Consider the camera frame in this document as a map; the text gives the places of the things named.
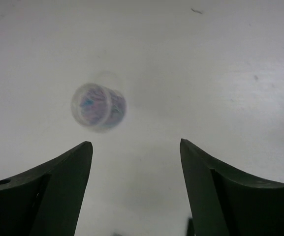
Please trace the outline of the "clear jar of paper clips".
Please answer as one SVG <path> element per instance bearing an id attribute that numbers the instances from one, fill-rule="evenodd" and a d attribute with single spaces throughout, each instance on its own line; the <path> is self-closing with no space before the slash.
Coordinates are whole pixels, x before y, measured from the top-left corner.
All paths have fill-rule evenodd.
<path id="1" fill-rule="evenodd" d="M 71 113 L 76 122 L 96 132 L 119 125 L 126 110 L 126 99 L 122 93 L 95 83 L 79 87 L 71 100 Z"/>

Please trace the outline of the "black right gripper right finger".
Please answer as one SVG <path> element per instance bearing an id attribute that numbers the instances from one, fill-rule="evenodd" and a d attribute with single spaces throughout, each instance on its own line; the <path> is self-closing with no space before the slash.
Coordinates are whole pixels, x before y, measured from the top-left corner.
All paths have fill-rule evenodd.
<path id="1" fill-rule="evenodd" d="M 180 155 L 189 236 L 284 236 L 284 183 L 246 173 L 186 139 Z"/>

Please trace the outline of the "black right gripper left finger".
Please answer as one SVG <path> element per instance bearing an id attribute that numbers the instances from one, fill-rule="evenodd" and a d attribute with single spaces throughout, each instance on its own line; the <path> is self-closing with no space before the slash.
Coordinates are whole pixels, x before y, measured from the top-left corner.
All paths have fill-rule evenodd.
<path id="1" fill-rule="evenodd" d="M 0 236 L 73 236 L 89 180 L 91 142 L 0 180 Z"/>

